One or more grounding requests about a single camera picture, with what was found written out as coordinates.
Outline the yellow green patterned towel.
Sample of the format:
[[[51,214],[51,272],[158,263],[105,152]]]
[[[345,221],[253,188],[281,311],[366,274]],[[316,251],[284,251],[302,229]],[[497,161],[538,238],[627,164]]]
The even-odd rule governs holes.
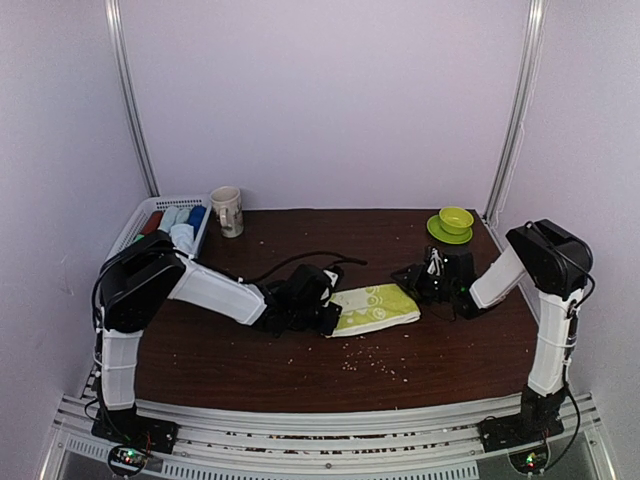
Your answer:
[[[410,324],[421,317],[416,302],[395,284],[336,292],[331,302],[342,311],[328,338],[363,336]]]

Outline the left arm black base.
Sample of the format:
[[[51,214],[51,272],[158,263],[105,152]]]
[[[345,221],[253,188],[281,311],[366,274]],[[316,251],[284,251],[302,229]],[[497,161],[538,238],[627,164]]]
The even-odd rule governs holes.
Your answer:
[[[142,416],[120,423],[98,418],[92,425],[91,434],[138,450],[171,454],[177,439],[178,425],[171,421]]]

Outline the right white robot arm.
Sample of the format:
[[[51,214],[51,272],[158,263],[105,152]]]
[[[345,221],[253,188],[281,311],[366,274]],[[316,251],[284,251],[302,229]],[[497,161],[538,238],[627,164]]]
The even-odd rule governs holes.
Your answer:
[[[393,282],[419,304],[449,304],[455,316],[475,319],[501,304],[523,280],[539,302],[533,364],[515,415],[489,417],[484,436],[504,430],[530,442],[552,431],[570,395],[569,369],[579,312],[595,289],[588,244],[549,219],[529,221],[506,234],[507,245],[478,275],[466,247],[429,247],[424,259],[392,273]]]

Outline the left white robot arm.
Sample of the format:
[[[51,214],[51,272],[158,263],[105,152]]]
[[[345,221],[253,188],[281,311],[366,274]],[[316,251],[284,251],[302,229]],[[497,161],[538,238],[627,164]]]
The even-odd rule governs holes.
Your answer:
[[[314,330],[331,334],[341,307],[331,299],[344,276],[345,257],[325,267],[294,256],[285,280],[253,280],[206,267],[157,231],[132,243],[99,270],[91,293],[96,330],[100,416],[123,444],[137,442],[144,424],[137,415],[135,375],[144,331],[168,301],[194,305],[274,336]]]

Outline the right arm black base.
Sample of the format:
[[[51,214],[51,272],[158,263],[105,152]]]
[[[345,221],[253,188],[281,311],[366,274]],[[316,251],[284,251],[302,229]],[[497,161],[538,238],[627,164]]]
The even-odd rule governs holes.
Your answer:
[[[560,419],[552,420],[548,425],[529,428],[524,425],[519,414],[504,417],[488,417],[478,423],[480,440],[485,453],[514,449],[530,443],[560,435],[564,425]]]

